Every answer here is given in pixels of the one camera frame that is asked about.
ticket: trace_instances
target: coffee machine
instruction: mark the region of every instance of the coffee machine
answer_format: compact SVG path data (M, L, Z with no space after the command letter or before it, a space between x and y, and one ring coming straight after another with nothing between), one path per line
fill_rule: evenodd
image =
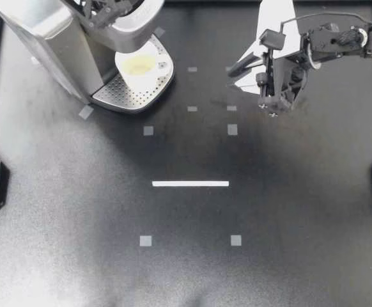
M153 90L132 90L115 65L116 52L131 53L151 42L167 54L155 17L164 0L0 0L0 16L33 56L84 104L138 113L171 83L169 73Z

